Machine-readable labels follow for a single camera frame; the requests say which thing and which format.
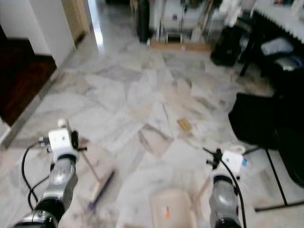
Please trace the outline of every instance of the marble floor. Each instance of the marble floor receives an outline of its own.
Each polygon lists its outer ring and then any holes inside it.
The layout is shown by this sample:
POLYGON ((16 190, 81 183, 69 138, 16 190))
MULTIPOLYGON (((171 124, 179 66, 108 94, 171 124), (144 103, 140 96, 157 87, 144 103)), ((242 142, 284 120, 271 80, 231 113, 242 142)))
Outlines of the marble floor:
MULTIPOLYGON (((20 174, 24 149, 64 117, 88 141, 87 156, 98 173, 112 162, 115 175, 92 214, 86 207, 94 179, 80 160, 79 182, 59 227, 152 228, 151 196, 178 188, 197 205, 199 227, 209 228, 211 188, 201 199, 196 196, 211 167, 205 164, 209 155, 197 147, 228 149, 242 144, 228 121, 236 93, 271 95, 271 86, 254 66, 240 78, 241 66, 217 67, 210 53, 150 50, 138 43, 128 7, 94 0, 90 4, 94 33, 79 44, 11 146, 0 153, 0 226, 7 227, 29 212, 20 174), (191 138, 178 126, 180 118, 192 124, 191 138)), ((278 153, 270 153, 287 199, 303 198, 304 190, 290 180, 278 153)), ((51 159, 45 149, 31 152, 26 164, 31 183, 47 174, 51 159)), ((247 226, 303 227, 304 207, 254 212, 254 206, 282 199, 266 154, 257 151, 247 160, 239 181, 247 226)))

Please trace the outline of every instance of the wooden board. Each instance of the wooden board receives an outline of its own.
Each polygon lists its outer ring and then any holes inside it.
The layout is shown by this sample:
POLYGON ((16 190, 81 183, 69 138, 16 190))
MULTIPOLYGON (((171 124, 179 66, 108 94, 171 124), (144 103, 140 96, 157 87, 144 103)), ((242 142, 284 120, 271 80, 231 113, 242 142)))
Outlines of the wooden board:
POLYGON ((155 40, 150 41, 150 47, 158 50, 182 50, 182 51, 211 51, 212 47, 208 44, 194 44, 194 43, 163 43, 155 40))

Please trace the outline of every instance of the white tablecloth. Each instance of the white tablecloth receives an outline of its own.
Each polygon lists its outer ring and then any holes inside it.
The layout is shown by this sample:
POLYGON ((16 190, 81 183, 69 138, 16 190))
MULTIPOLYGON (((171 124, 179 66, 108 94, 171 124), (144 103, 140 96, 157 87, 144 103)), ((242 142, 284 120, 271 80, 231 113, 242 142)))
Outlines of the white tablecloth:
POLYGON ((298 15, 291 13, 290 6, 278 6, 274 5, 273 1, 258 0, 254 10, 304 44, 304 22, 298 15))

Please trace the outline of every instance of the black stand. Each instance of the black stand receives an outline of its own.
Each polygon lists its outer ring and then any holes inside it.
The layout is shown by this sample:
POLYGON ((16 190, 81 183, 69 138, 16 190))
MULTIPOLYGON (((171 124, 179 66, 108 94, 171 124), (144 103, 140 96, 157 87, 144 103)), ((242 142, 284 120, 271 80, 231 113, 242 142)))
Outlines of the black stand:
MULTIPOLYGON (((261 149, 261 147, 257 147, 257 148, 254 148, 254 149, 251 149, 251 150, 248 150, 246 151, 243 155, 247 155, 251 152, 254 152, 258 149, 261 149)), ((274 210, 274 209, 282 209, 282 208, 290 208, 290 207, 294 207, 294 206, 300 206, 300 205, 304 205, 304 200, 301 200, 301 201, 298 201, 298 202, 294 202, 294 203, 288 203, 287 200, 286 200, 286 197, 285 197, 285 194, 284 194, 284 191, 282 189, 282 185, 281 185, 281 182, 277 176, 277 173, 276 173, 276 169, 274 167, 274 164, 272 163, 272 160, 271 160, 271 157, 270 157, 270 154, 268 152, 268 149, 265 148, 265 151, 266 151, 266 154, 267 154, 267 157, 268 157, 268 160, 270 162, 270 165, 271 165, 271 168, 272 168, 272 171, 274 172, 274 175, 275 175, 275 180, 279 186, 279 189, 280 189, 280 193, 282 195, 282 198, 283 198, 283 201, 284 201, 284 204, 280 204, 280 205, 274 205, 274 206, 268 206, 268 207, 263 207, 263 208, 255 208, 255 212, 262 212, 262 211, 267 211, 267 210, 274 210)))

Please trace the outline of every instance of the black cable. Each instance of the black cable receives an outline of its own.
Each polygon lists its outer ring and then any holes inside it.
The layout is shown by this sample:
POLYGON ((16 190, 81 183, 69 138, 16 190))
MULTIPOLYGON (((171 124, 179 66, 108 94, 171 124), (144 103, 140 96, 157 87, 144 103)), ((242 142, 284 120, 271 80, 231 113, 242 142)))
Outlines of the black cable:
MULTIPOLYGON (((25 163, 25 158, 26 158, 26 156, 27 156, 29 150, 30 150, 31 148, 33 148, 34 146, 38 145, 38 144, 39 144, 39 142, 36 142, 36 143, 30 145, 30 146, 25 150, 24 155, 23 155, 23 158, 22 158, 22 163, 21 163, 21 174, 22 174, 22 178, 23 178, 25 184, 27 185, 27 187, 28 187, 28 189, 29 189, 30 191, 31 191, 32 187, 30 186, 30 184, 29 184, 29 182, 28 182, 28 180, 27 180, 27 178, 26 178, 26 176, 25 176, 25 173, 24 173, 24 163, 25 163)), ((36 195, 34 192, 33 192, 33 195, 34 195, 34 197, 35 197, 36 202, 38 202, 38 197, 37 197, 37 195, 36 195)), ((29 207, 33 210, 33 207, 32 207, 32 205, 31 205, 29 199, 28 199, 28 205, 29 205, 29 207)))
MULTIPOLYGON (((210 153, 213 157, 216 155, 215 153, 209 151, 208 149, 206 148, 203 148, 206 152, 210 153)), ((242 196, 242 193, 241 193, 241 189, 239 188, 239 185, 238 185, 238 182, 236 180, 236 178, 234 177, 232 171, 230 170, 230 168, 226 165, 226 163, 223 162, 222 158, 217 158, 219 159, 219 161, 221 163, 223 163, 223 165, 225 166, 225 168, 227 169, 227 171, 229 172, 236 188, 237 188, 237 192, 239 194, 239 199, 240 199, 240 202, 241 202, 241 210, 242 210, 242 219, 243 219, 243 228, 247 228, 247 224, 246 224, 246 216, 245 216, 245 207, 244 207, 244 200, 243 200, 243 196, 242 196)))
POLYGON ((30 206, 31 208, 33 208, 33 206, 32 206, 32 203, 31 203, 31 201, 30 201, 30 197, 31 197, 32 194, 33 194, 33 195, 35 194, 34 189, 35 189, 36 187, 38 187, 40 184, 42 184, 43 182, 45 182, 48 178, 49 178, 49 175, 46 176, 45 178, 43 178, 42 180, 40 180, 37 184, 34 185, 33 188, 30 189, 30 191, 29 191, 29 193, 28 193, 28 202, 29 202, 28 204, 29 204, 29 206, 30 206))

